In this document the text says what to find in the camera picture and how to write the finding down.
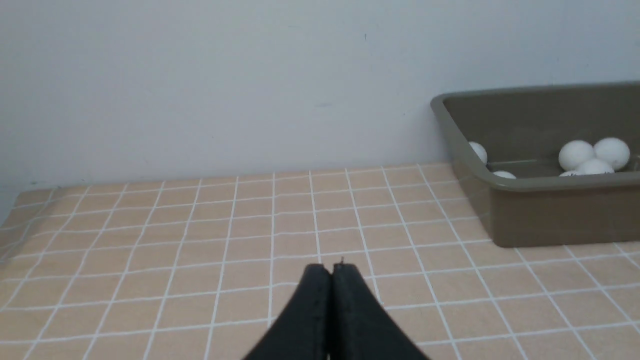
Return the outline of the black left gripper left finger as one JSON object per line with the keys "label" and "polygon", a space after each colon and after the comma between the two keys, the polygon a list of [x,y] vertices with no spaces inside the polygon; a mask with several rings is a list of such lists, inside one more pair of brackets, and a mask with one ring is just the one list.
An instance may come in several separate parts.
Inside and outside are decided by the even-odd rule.
{"label": "black left gripper left finger", "polygon": [[293,295],[245,360],[326,360],[332,275],[322,264],[304,268]]}

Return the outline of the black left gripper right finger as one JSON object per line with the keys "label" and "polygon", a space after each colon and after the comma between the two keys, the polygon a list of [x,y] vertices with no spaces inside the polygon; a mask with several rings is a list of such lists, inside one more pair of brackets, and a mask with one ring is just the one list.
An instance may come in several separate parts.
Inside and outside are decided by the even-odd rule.
{"label": "black left gripper right finger", "polygon": [[332,287],[331,360],[429,359],[391,319],[354,264],[333,265]]}

